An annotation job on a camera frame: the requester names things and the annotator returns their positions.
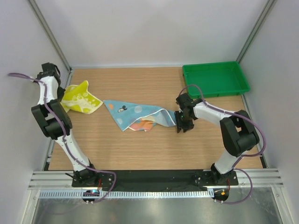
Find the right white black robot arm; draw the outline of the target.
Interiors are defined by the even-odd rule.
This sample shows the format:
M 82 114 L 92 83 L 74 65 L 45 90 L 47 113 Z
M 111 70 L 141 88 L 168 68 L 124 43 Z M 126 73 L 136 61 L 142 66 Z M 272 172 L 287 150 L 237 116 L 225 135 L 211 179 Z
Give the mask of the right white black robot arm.
M 215 107 L 202 99 L 192 100 L 187 95 L 176 98 L 179 110 L 175 111 L 177 133 L 184 133 L 194 128 L 197 119 L 218 125 L 221 130 L 225 151 L 211 166 L 211 181 L 223 184 L 232 173 L 233 168 L 260 141 L 255 126 L 244 110 L 226 111 Z

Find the blue polka dot towel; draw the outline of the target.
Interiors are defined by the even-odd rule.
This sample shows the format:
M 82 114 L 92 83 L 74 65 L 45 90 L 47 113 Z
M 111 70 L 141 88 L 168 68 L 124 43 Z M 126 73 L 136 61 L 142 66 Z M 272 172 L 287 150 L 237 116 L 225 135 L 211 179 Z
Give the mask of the blue polka dot towel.
M 123 132 L 127 129 L 146 132 L 155 125 L 176 126 L 174 111 L 159 106 L 139 105 L 115 100 L 105 100 L 104 104 Z

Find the green plastic tray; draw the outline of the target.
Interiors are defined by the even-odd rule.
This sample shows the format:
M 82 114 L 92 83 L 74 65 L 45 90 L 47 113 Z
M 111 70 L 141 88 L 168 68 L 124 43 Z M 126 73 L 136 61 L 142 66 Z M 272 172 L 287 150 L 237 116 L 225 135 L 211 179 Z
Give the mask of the green plastic tray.
M 249 83 L 237 61 L 189 64 L 182 66 L 187 92 L 193 99 L 242 95 L 250 91 Z

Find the aluminium frame rail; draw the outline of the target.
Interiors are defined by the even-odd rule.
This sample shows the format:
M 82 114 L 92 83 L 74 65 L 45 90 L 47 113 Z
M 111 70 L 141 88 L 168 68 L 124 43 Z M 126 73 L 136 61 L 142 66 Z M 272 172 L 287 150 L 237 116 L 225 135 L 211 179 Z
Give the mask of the aluminium frame rail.
M 277 169 L 245 169 L 250 176 L 254 187 L 283 187 L 283 181 Z M 29 189 L 69 188 L 72 184 L 71 171 L 35 171 L 33 172 Z

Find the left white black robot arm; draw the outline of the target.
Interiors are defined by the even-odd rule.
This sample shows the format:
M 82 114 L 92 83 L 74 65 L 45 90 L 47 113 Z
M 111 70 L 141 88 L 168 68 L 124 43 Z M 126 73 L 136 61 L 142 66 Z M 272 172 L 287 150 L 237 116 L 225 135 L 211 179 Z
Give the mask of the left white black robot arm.
M 72 122 L 60 101 L 65 89 L 61 87 L 60 71 L 53 63 L 42 64 L 42 71 L 34 79 L 40 87 L 40 97 L 31 112 L 41 131 L 64 150 L 73 166 L 72 186 L 95 186 L 99 175 L 83 154 L 72 134 Z

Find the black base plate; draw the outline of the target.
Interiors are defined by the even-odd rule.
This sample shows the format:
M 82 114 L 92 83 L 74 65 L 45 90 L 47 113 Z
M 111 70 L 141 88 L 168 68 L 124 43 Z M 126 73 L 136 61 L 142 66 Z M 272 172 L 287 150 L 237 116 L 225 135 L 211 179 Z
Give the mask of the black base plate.
M 95 173 L 86 170 L 83 174 L 73 172 L 73 187 L 102 187 L 113 191 L 167 191 L 199 189 L 205 186 L 237 186 L 235 171 L 216 175 L 211 170 L 114 170 L 112 173 Z

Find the yellow green patterned towel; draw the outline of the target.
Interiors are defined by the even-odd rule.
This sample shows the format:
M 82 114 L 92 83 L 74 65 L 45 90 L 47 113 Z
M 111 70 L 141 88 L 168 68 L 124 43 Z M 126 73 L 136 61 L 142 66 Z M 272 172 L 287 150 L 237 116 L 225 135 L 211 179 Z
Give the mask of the yellow green patterned towel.
M 88 91 L 87 80 L 79 85 L 66 87 L 61 105 L 66 112 L 75 111 L 83 114 L 92 114 L 103 105 L 103 101 Z

